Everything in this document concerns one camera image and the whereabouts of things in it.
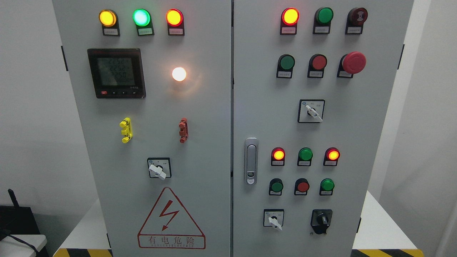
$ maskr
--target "red warning label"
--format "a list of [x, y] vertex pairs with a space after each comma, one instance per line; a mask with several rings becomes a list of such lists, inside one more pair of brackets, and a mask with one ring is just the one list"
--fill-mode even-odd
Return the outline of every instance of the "red warning label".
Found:
[[173, 190], [164, 187], [138, 233], [138, 245], [205, 249], [206, 237]]

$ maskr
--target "lcd display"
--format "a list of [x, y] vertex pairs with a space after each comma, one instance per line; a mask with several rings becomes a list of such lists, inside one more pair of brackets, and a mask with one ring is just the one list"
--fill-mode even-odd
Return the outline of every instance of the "lcd display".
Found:
[[103, 86], [133, 86], [131, 58], [97, 58], [100, 80]]

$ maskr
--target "digital power meter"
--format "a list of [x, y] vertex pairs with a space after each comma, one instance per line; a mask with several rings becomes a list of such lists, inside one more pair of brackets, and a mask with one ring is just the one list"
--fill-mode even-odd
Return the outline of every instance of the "digital power meter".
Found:
[[97, 98], [145, 98], [139, 48], [87, 49]]

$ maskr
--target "green indicator light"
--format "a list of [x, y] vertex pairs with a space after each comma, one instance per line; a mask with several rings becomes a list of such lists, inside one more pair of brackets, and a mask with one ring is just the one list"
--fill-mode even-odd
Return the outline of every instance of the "green indicator light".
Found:
[[133, 21], [140, 27], [144, 27], [151, 21], [151, 15], [145, 9], [136, 9], [133, 12]]
[[295, 65], [295, 60], [293, 59], [292, 56], [286, 55], [281, 59], [281, 68], [285, 70], [292, 69], [292, 67]]
[[273, 183], [273, 185], [271, 185], [271, 190], [275, 193], [281, 192], [282, 188], [283, 188], [283, 186], [279, 182], [275, 182], [275, 183]]
[[313, 151], [308, 147], [302, 148], [298, 153], [298, 157], [303, 161], [309, 161], [313, 157]]
[[329, 23], [333, 19], [333, 10], [328, 7], [319, 9], [316, 19], [321, 24]]
[[332, 191], [335, 188], [335, 183], [333, 183], [333, 180], [326, 178], [320, 183], [320, 186], [325, 191]]

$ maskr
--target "yellow and black hazard stripe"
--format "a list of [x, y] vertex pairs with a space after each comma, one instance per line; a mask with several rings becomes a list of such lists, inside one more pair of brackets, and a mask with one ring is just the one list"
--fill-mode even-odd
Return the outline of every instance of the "yellow and black hazard stripe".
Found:
[[111, 249], [64, 249], [60, 248], [54, 257], [112, 257]]
[[351, 257], [424, 257], [419, 249], [352, 250]]
[[[54, 257], [112, 257], [111, 250], [100, 249], [63, 249], [60, 248]], [[352, 250], [351, 257], [424, 257], [421, 250], [382, 249]]]

